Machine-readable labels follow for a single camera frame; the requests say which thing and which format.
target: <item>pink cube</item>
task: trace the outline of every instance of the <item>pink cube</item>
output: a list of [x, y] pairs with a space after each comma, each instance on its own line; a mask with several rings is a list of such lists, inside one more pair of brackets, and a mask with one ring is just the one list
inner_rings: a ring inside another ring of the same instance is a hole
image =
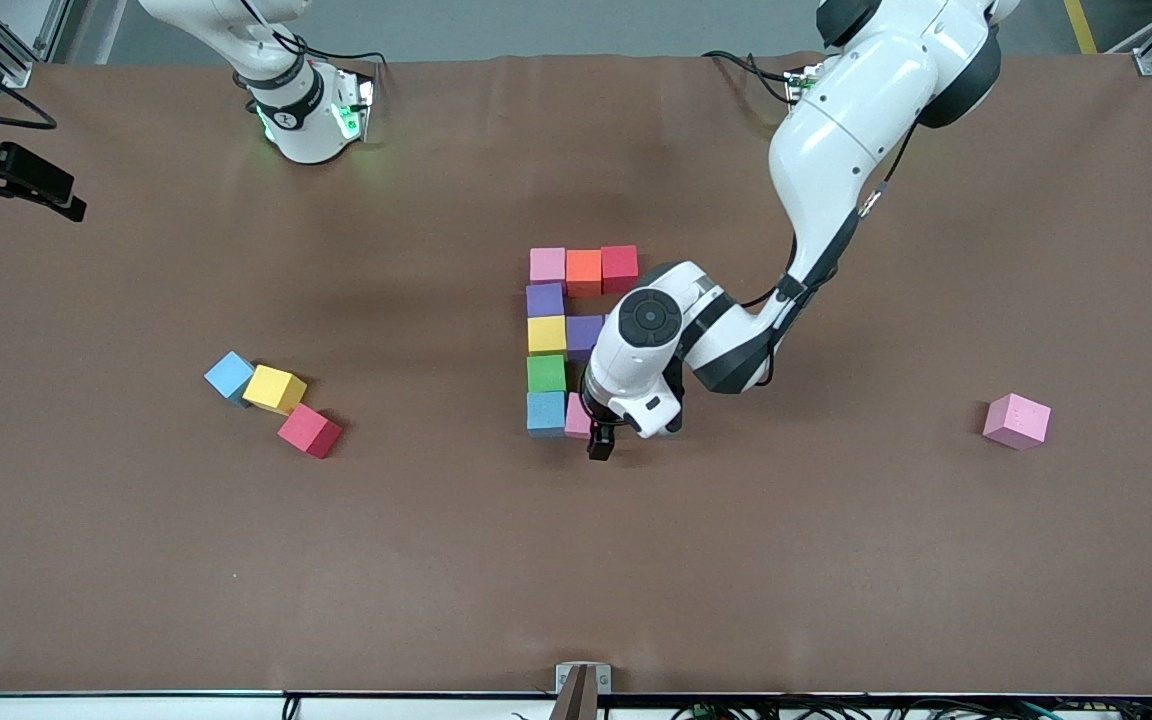
[[585, 414], [585, 406], [581, 403], [579, 393], [568, 393], [567, 425], [563, 427], [563, 434], [576, 439], [589, 439], [590, 425], [593, 423]]
[[531, 285], [562, 283], [567, 287], [567, 250], [562, 247], [532, 247]]
[[1051, 407], [1011, 393], [990, 404], [990, 415], [984, 420], [984, 437], [1013, 450], [1029, 450], [1046, 441], [1051, 415]]
[[324, 460], [340, 438], [340, 425], [316, 414], [310, 406], [301, 404], [287, 416], [283, 426], [278, 430], [278, 437], [283, 438], [297, 450]]

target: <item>red block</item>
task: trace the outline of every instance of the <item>red block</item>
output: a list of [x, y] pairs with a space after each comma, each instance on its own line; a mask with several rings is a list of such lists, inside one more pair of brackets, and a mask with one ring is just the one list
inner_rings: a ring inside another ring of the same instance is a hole
[[602, 248], [602, 291], [621, 295], [639, 281], [639, 247], [608, 245]]
[[602, 295], [602, 252], [567, 251], [567, 295], [571, 297]]
[[278, 430], [278, 437], [297, 450], [321, 460], [328, 456], [332, 446], [340, 438], [340, 425], [316, 414], [310, 406], [301, 404], [287, 416], [283, 426]]

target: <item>cable connector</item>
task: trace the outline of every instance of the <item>cable connector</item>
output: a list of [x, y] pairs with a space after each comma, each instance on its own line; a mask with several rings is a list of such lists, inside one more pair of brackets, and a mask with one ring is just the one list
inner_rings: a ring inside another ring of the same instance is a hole
[[864, 205], [861, 205], [861, 212], [859, 212], [861, 218], [864, 218], [865, 215], [869, 214], [870, 210], [874, 209], [874, 205], [878, 203], [879, 197], [882, 197], [882, 192], [887, 192], [887, 181], [878, 183], [878, 187], [874, 188], [874, 191], [869, 194], [869, 199], [865, 200]]

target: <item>round black joint cap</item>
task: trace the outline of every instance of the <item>round black joint cap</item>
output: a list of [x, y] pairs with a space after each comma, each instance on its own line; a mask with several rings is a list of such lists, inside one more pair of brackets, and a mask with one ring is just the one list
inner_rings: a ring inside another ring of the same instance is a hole
[[668, 293], [639, 288], [626, 296], [617, 317], [621, 338], [634, 347], [660, 347], [682, 331], [682, 311]]

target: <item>yellow cube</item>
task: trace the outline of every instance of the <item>yellow cube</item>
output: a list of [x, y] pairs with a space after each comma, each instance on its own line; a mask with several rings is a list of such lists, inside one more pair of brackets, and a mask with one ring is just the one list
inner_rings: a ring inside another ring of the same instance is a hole
[[279, 415], [291, 415], [304, 396], [305, 382], [301, 378], [265, 365], [256, 365], [256, 373], [243, 391], [243, 400]]
[[526, 318], [526, 355], [567, 355], [567, 318]]

